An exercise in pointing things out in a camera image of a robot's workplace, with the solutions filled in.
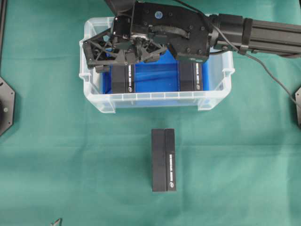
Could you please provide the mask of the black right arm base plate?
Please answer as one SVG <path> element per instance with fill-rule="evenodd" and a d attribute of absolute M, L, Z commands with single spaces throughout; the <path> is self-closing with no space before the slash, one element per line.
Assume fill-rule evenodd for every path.
<path fill-rule="evenodd" d="M 296 105 L 296 113 L 297 113 L 297 124 L 298 127 L 301 127 L 301 87 L 297 89 L 295 92 L 295 101 L 297 103 Z"/>

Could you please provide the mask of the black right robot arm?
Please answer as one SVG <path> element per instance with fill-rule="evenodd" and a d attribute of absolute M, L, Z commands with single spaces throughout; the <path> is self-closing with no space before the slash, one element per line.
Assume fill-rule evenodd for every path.
<path fill-rule="evenodd" d="M 217 14 L 179 6 L 109 0 L 115 17 L 111 28 L 83 41 L 89 69 L 155 62 L 169 51 L 175 60 L 206 62 L 210 55 L 236 51 L 296 58 L 301 55 L 301 28 Z"/>

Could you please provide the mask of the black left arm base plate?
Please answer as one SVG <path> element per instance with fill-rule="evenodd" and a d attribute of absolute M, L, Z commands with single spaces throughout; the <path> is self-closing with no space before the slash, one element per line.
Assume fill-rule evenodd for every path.
<path fill-rule="evenodd" d="M 15 91 L 0 78 L 0 135 L 14 123 Z"/>

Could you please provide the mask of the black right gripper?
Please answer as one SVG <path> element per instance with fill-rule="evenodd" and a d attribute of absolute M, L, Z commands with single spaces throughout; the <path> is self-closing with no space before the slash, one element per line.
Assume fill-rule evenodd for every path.
<path fill-rule="evenodd" d="M 115 15 L 111 28 L 84 40 L 88 68 L 107 73 L 110 66 L 156 62 L 169 51 L 178 61 L 205 62 L 212 26 L 209 17 L 180 6 L 135 1 Z"/>

